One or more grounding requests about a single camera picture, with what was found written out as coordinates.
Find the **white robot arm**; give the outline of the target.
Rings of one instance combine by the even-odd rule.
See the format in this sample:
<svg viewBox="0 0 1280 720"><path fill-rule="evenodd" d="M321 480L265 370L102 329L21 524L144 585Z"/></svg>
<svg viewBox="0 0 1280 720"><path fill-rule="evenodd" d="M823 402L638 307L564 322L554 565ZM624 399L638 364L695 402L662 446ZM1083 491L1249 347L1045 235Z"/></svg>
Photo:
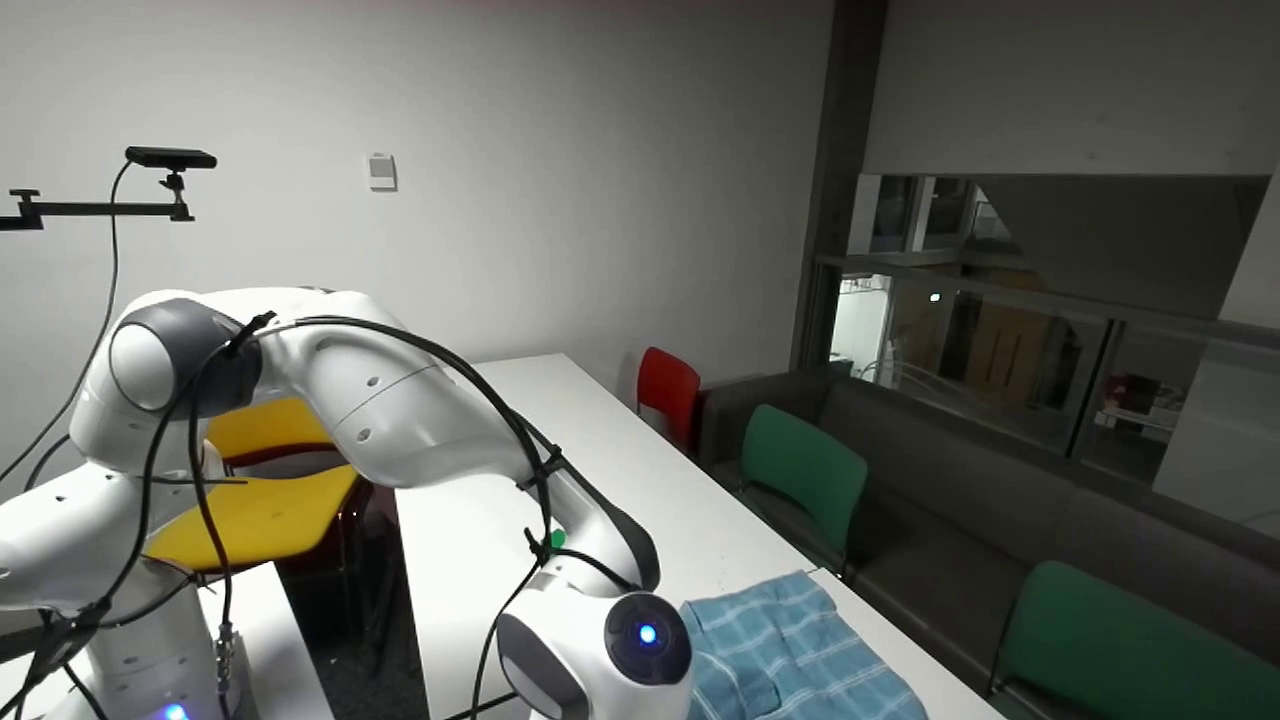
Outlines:
<svg viewBox="0 0 1280 720"><path fill-rule="evenodd" d="M502 474L544 529L479 642L536 720L685 720L692 638L652 537L469 360L360 293L149 293L72 394L80 463L0 513L26 678L87 676L68 720L250 720L250 657L193 580L318 549L358 484Z"/></svg>

